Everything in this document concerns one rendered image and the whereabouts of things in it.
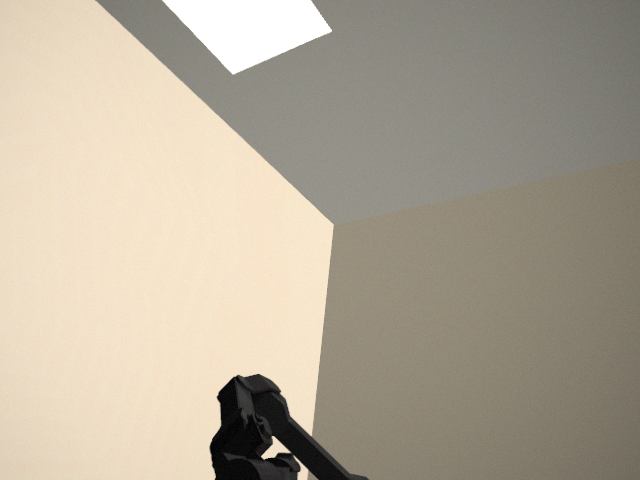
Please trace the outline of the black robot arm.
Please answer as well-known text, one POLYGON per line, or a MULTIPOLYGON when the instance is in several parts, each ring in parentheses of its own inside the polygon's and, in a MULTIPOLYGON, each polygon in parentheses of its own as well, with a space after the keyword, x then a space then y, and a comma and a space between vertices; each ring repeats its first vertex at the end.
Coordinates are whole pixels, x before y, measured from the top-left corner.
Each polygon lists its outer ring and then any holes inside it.
POLYGON ((215 480, 297 480, 294 457, 318 480, 369 480, 348 473, 301 428, 280 393, 260 374, 237 375, 218 392, 221 427, 209 446, 215 480), (291 453, 263 459, 272 436, 291 453))

